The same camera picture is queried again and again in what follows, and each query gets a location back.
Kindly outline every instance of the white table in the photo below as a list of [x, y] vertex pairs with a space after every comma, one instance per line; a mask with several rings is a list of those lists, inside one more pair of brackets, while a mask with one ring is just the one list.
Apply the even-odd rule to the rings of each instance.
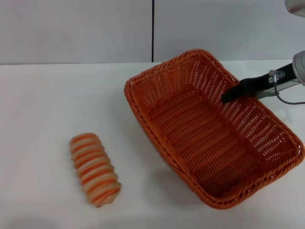
[[[289, 62], [223, 64], [242, 79]], [[229, 210], [200, 202], [169, 169], [123, 92], [153, 65], [0, 66], [1, 229], [304, 229], [305, 163]], [[281, 96], [305, 101], [305, 88]], [[262, 102], [305, 140], [305, 105]], [[122, 183], [116, 201], [100, 209], [86, 202], [69, 153], [69, 140], [83, 132], [100, 137]]]

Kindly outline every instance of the basket rim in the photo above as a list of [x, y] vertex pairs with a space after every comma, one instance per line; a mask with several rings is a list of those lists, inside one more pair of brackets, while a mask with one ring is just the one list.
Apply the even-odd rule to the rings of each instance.
[[[152, 74], [155, 74], [157, 72], [163, 71], [166, 67], [173, 66], [173, 65], [178, 65], [179, 63], [183, 62], [185, 58], [190, 58], [193, 56], [198, 56], [198, 55], [203, 55], [206, 59], [209, 60], [210, 64], [213, 65], [217, 71], [222, 73], [224, 75], [225, 80], [227, 80], [232, 86], [236, 85], [239, 83], [239, 80], [236, 79], [232, 74], [230, 74], [224, 66], [208, 51], [202, 50], [202, 49], [194, 49], [187, 51], [180, 56], [177, 56], [175, 58], [172, 58], [169, 61], [163, 62], [159, 65], [156, 65], [152, 67], [151, 69], [148, 69], [146, 71], [141, 72], [139, 75], [129, 79], [126, 84], [125, 84], [125, 96], [129, 102], [129, 104], [133, 104], [133, 107], [135, 107], [136, 111], [132, 109], [133, 112], [137, 112], [139, 117], [143, 120], [143, 125], [145, 125], [148, 129], [150, 129], [151, 134], [158, 137], [158, 143], [161, 148], [164, 149], [169, 149], [171, 154], [175, 154], [175, 156], [179, 157], [176, 154], [175, 149], [168, 143], [165, 135], [161, 133], [161, 130], [159, 130], [155, 125], [150, 123], [147, 125], [147, 120], [144, 118], [145, 112], [141, 109], [141, 107], [138, 104], [138, 101], [134, 98], [133, 96], [133, 91], [137, 85], [137, 83], [141, 82], [142, 80], [145, 80], [146, 77], [151, 76]], [[294, 150], [296, 155], [288, 159], [287, 161], [283, 162], [282, 164], [279, 164], [279, 166], [273, 170], [270, 170], [268, 173], [264, 174], [263, 176], [257, 178], [253, 182], [251, 182], [249, 185], [245, 186], [242, 190], [240, 190], [238, 193], [236, 193], [233, 196], [230, 196], [228, 198], [215, 198], [208, 194], [203, 187], [201, 187], [198, 182], [191, 176], [190, 170], [185, 169], [180, 169], [179, 167], [175, 167], [174, 165], [170, 164], [172, 168], [181, 176], [181, 172], [183, 172], [183, 175], [187, 176], [189, 180], [191, 181], [191, 185], [195, 186], [197, 190], [195, 190], [196, 193], [203, 194], [205, 197], [204, 202], [211, 207], [214, 208], [219, 208], [219, 209], [225, 209], [225, 208], [230, 208], [233, 207], [240, 202], [244, 201], [251, 195], [253, 195], [256, 191], [260, 190], [264, 186], [270, 184], [271, 182], [279, 179], [282, 177], [284, 174], [286, 174], [288, 171], [290, 171], [293, 167], [297, 166], [300, 164], [305, 156], [305, 150], [304, 150], [304, 145], [302, 144], [301, 140], [288, 128], [286, 124], [284, 124], [282, 121], [280, 121], [275, 114], [270, 111], [262, 102], [260, 102], [256, 98], [246, 98], [247, 102], [251, 103], [253, 106], [258, 108], [260, 112], [264, 116], [266, 116], [270, 122], [272, 122], [274, 125], [279, 127], [284, 134], [288, 137], [288, 139], [291, 141], [291, 143], [294, 146]]]

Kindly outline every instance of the orange and white striped object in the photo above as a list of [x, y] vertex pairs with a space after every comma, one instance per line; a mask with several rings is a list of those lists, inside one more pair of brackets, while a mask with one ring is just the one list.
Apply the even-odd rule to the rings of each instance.
[[73, 137], [70, 152], [88, 201], [97, 208], [112, 203], [121, 184], [98, 136], [84, 133]]

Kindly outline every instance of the woven pattern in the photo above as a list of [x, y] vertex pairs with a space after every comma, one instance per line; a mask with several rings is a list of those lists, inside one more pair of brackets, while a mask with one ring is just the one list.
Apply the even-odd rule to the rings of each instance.
[[161, 156], [207, 205], [231, 208], [304, 159], [300, 139], [256, 98], [222, 104], [238, 84], [192, 50], [131, 78], [125, 96]]

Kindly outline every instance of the wicker basket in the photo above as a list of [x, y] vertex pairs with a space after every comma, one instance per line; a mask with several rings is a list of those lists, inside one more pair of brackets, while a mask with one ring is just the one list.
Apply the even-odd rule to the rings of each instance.
[[300, 139], [256, 98], [222, 104], [238, 82], [210, 53], [192, 50], [125, 85], [162, 157], [217, 209], [241, 203], [304, 159]]

